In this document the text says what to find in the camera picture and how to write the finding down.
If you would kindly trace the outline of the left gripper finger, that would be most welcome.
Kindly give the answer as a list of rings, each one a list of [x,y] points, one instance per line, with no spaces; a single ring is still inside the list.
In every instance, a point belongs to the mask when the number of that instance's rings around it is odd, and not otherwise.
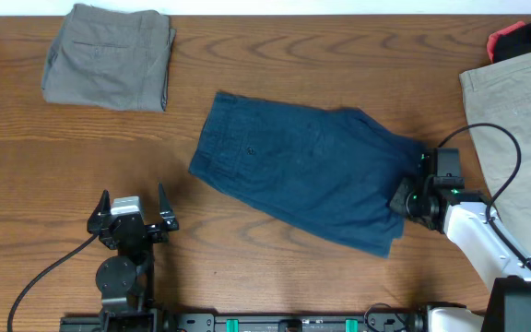
[[[101,225],[105,218],[110,214],[110,211],[110,194],[107,190],[103,190],[99,203],[88,218],[88,225]]]
[[[158,183],[158,195],[159,195],[159,215],[167,224],[172,224],[174,221],[174,212],[171,208],[169,199],[166,196],[162,183]]]

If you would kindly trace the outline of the navy blue shorts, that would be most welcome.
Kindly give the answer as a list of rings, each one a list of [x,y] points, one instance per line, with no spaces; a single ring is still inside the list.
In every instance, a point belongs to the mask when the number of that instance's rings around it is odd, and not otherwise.
[[[404,178],[419,175],[424,150],[360,109],[219,92],[189,172],[293,227],[387,257],[405,223],[389,202]]]

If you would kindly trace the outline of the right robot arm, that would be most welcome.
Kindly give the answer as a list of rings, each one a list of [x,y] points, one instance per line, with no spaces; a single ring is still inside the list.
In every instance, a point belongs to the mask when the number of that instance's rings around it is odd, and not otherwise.
[[[490,291],[482,314],[454,303],[427,304],[408,318],[409,331],[531,331],[531,257],[481,193],[456,185],[434,189],[405,178],[389,207],[445,235]]]

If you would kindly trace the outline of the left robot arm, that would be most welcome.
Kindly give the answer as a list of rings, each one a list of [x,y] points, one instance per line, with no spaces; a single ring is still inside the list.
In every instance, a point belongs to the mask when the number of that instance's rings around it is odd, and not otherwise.
[[[87,230],[117,255],[101,263],[96,285],[101,294],[102,331],[175,331],[173,318],[154,299],[153,246],[167,243],[179,229],[163,186],[158,186],[161,221],[144,222],[140,198],[110,199],[104,191]]]

